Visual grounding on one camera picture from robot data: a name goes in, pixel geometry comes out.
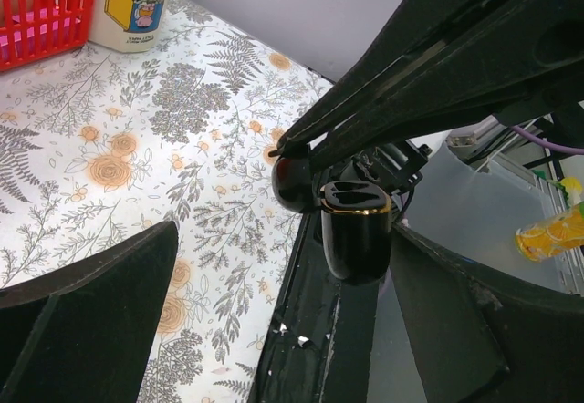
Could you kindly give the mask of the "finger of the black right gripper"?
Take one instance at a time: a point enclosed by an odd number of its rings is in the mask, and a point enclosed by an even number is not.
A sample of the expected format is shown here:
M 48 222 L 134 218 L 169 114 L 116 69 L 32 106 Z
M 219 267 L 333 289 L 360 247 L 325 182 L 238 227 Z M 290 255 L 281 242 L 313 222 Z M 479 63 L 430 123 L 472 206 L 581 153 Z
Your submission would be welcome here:
M 358 112 L 380 103 L 381 95 L 398 80 L 436 55 L 497 8 L 512 0 L 402 0 L 358 63 L 280 139 L 276 153 L 290 155 L 310 142 L 320 145 Z M 555 109 L 583 99 L 583 74 L 560 88 L 545 89 L 530 98 Z M 496 114 L 505 122 L 519 119 L 513 101 Z
M 512 0 L 335 129 L 311 153 L 322 170 L 360 150 L 476 123 L 583 74 L 583 0 Z

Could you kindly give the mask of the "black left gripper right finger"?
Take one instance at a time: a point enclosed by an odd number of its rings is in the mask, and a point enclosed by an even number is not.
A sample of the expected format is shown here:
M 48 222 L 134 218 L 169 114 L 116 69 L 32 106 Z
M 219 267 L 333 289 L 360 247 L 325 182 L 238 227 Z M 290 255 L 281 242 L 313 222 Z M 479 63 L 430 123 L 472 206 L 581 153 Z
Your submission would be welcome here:
M 402 226 L 391 233 L 390 270 L 428 401 L 582 401 L 582 297 Z

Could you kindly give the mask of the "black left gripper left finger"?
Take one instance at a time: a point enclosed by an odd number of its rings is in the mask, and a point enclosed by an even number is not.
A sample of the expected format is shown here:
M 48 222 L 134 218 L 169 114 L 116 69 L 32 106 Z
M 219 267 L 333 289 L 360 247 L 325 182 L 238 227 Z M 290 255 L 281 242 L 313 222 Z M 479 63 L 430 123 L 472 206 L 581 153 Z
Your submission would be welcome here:
M 178 251 L 174 222 L 1 291 L 4 402 L 134 402 Z

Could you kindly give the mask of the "black case with gold line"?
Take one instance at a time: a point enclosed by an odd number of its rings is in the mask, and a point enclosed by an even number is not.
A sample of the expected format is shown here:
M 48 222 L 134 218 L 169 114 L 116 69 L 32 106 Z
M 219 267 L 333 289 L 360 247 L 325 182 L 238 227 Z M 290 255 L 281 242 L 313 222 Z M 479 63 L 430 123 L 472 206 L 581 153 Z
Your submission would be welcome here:
M 330 181 L 317 190 L 308 159 L 280 157 L 272 170 L 276 199 L 296 213 L 320 213 L 325 258 L 346 284 L 381 279 L 391 257 L 391 197 L 369 181 Z

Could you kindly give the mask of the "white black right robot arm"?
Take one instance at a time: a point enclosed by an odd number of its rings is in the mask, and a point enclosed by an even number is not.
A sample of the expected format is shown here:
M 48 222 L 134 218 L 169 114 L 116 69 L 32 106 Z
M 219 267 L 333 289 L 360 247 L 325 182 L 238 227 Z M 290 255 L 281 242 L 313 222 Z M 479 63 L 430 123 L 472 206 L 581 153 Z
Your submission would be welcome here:
M 402 0 L 277 143 L 273 191 L 292 212 L 365 212 L 371 191 L 417 184 L 430 151 L 413 138 L 582 99 L 583 0 Z

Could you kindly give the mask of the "green orange drink bottle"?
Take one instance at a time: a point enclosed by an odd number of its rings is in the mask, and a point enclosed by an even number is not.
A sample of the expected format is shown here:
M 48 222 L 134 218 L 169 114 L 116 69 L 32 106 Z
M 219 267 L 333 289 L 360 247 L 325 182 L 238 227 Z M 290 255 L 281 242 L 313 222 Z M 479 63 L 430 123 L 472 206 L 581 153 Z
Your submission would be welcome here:
M 531 261 L 542 262 L 583 245 L 583 186 L 575 177 L 564 178 L 560 185 L 568 195 L 570 206 L 516 231 L 516 245 Z

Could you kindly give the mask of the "floral patterned table mat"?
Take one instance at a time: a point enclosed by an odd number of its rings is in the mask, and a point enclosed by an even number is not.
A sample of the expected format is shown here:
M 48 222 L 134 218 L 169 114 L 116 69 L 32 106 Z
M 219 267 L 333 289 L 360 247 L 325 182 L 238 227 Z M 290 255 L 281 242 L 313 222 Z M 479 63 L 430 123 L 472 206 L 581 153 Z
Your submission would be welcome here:
M 272 153 L 330 87 L 189 0 L 149 51 L 87 44 L 3 74 L 1 291 L 174 222 L 134 402 L 246 401 L 300 222 Z

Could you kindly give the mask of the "red plastic shopping basket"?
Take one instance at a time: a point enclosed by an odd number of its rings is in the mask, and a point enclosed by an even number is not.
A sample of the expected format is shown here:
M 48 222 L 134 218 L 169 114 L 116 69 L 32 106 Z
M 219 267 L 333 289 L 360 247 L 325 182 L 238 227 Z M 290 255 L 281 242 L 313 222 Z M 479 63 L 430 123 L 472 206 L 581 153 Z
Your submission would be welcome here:
M 1 70 L 85 45 L 94 0 L 1 0 Z

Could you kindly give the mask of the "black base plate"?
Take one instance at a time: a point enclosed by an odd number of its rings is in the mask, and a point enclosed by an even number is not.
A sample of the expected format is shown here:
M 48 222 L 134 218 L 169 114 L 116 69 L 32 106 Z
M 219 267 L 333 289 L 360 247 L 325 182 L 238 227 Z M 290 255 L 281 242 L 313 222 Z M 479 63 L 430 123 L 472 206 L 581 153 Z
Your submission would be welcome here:
M 364 402 L 379 283 L 351 286 L 330 273 L 317 233 L 301 219 L 248 401 Z

